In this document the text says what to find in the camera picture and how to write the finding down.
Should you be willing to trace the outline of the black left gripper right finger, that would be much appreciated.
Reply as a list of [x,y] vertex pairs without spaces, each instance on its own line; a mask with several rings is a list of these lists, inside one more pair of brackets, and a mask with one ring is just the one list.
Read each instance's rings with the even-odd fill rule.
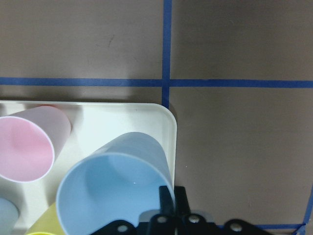
[[175,186],[177,234],[207,235],[209,233],[206,219],[199,212],[192,212],[185,187]]

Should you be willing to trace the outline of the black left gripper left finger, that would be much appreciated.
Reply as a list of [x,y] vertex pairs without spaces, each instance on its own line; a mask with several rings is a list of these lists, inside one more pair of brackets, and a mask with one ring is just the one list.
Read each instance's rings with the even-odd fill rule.
[[147,235],[179,235],[178,219],[169,189],[159,187],[159,213],[152,216],[148,224]]

